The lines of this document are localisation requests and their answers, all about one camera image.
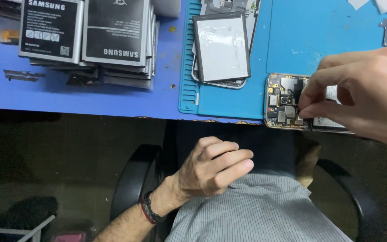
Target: red bracelet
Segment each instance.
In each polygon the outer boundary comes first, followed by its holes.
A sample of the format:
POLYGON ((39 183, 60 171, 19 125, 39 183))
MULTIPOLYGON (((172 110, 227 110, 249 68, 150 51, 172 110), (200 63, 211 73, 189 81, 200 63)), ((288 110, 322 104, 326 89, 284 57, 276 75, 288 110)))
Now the red bracelet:
POLYGON ((151 224, 155 225, 156 223, 152 220, 152 218, 151 218, 151 217, 149 216, 149 214, 147 213, 146 208, 144 207, 144 204, 141 204, 141 209, 143 210, 144 216, 146 216, 147 220, 148 220, 151 224))

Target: samsung battery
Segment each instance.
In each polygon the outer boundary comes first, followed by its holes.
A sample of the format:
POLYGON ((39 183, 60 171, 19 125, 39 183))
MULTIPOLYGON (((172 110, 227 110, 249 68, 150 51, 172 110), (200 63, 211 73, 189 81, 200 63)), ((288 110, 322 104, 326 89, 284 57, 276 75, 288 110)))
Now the samsung battery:
POLYGON ((19 56, 79 63, 84 2, 22 1, 19 56))
POLYGON ((85 0, 82 59, 146 66, 150 0, 85 0))

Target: black bracelet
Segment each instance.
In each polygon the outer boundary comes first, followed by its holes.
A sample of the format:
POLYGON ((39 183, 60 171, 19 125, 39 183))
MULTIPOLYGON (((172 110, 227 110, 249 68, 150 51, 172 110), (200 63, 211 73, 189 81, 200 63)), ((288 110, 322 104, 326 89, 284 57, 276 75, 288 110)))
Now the black bracelet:
POLYGON ((165 217, 161 217, 161 216, 159 216, 158 214, 156 214, 156 213, 154 213, 152 211, 152 208, 150 207, 151 201, 149 199, 149 196, 150 196, 151 193, 152 193, 152 191, 149 191, 146 194, 144 194, 143 200, 141 201, 141 204, 142 204, 142 206, 144 206, 144 208, 146 210, 146 213, 148 214, 149 218, 151 220, 153 220, 153 222, 155 222, 155 223, 162 223, 162 222, 165 221, 166 216, 165 217))

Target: dark floor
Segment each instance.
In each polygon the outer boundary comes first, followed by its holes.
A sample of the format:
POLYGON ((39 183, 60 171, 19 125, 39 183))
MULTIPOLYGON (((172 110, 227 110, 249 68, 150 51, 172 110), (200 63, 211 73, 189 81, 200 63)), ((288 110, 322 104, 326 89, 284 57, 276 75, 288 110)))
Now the dark floor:
MULTIPOLYGON (((52 231, 96 235, 109 222, 117 179, 143 143, 162 144, 165 120, 62 114, 59 121, 0 124, 0 212, 33 195, 55 196, 52 231)), ((310 133, 321 157, 358 177, 380 203, 387 230, 387 146, 353 136, 310 133)), ((310 198, 349 237, 357 219, 349 197, 317 169, 310 198)))

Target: dark pants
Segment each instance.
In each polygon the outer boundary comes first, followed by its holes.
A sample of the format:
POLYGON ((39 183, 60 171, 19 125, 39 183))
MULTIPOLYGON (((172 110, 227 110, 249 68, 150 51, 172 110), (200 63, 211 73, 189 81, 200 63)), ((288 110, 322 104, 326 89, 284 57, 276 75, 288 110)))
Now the dark pants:
POLYGON ((180 121, 177 125, 177 154, 180 168, 200 138, 216 136, 253 151, 255 167, 250 173, 268 173, 295 178, 294 132, 265 125, 180 121))

